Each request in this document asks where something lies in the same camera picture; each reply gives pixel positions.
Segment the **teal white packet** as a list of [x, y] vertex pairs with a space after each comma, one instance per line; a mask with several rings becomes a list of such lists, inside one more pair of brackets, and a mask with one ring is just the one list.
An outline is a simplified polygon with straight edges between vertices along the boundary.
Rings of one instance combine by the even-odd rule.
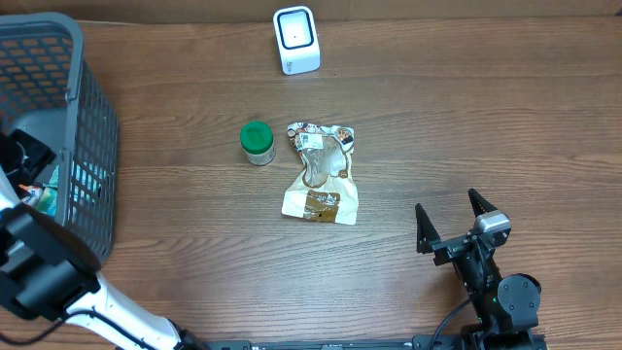
[[[85, 187], [84, 190], [80, 188], [73, 188], [70, 193], [72, 199], [83, 204], [85, 201], [95, 202], [94, 196], [88, 194], [88, 192], [101, 194], [102, 186], [100, 180], [102, 177], [106, 178], [108, 173], [106, 170], [100, 169], [93, 164], [87, 164], [84, 166], [72, 164], [71, 177], [77, 180]], [[48, 182], [35, 183], [34, 185], [19, 185], [18, 197], [20, 200], [30, 206], [33, 206], [37, 210], [53, 217], [56, 214], [58, 189], [59, 189], [59, 167], [57, 166]]]

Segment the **beige clear snack pouch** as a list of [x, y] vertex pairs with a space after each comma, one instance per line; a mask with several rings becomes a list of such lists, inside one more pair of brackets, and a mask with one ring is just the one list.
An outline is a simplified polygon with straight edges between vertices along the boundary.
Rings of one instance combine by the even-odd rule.
[[316, 222], [354, 225], [359, 208], [352, 175], [355, 130], [336, 124], [294, 122], [287, 134], [303, 169], [286, 189], [281, 213]]

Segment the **green lid white jar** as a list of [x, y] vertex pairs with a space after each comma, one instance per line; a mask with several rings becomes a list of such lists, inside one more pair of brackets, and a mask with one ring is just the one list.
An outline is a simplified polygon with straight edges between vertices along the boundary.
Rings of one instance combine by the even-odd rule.
[[265, 122], [252, 121], [244, 125], [240, 142], [247, 160], [254, 165], [267, 165], [276, 155], [274, 135]]

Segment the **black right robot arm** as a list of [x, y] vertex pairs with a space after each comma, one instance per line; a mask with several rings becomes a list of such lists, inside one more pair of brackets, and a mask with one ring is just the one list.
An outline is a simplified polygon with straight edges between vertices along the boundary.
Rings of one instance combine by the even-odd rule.
[[414, 349], [545, 349], [538, 325], [541, 286], [529, 274], [503, 277], [495, 263], [496, 249], [511, 232], [509, 217], [477, 190], [468, 191], [473, 227], [464, 235], [440, 238], [424, 207], [415, 206], [417, 252], [432, 254], [435, 265], [446, 263], [466, 289], [467, 299], [454, 308], [432, 335], [415, 335]]

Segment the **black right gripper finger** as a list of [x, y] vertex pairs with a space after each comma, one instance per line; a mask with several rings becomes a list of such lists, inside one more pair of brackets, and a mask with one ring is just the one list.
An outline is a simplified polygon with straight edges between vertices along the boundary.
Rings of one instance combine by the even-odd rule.
[[432, 253], [432, 246], [440, 242], [440, 236], [420, 203], [415, 206], [415, 214], [417, 220], [417, 252], [420, 254]]
[[476, 189], [469, 189], [467, 194], [475, 217], [497, 210], [497, 207], [486, 200]]

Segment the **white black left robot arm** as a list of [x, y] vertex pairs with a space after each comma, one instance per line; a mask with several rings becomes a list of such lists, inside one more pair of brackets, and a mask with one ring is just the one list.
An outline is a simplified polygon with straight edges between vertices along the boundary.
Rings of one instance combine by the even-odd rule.
[[203, 349], [205, 343], [110, 285], [84, 241], [16, 195], [14, 172], [25, 152], [1, 138], [1, 304], [24, 320], [82, 327], [120, 349]]

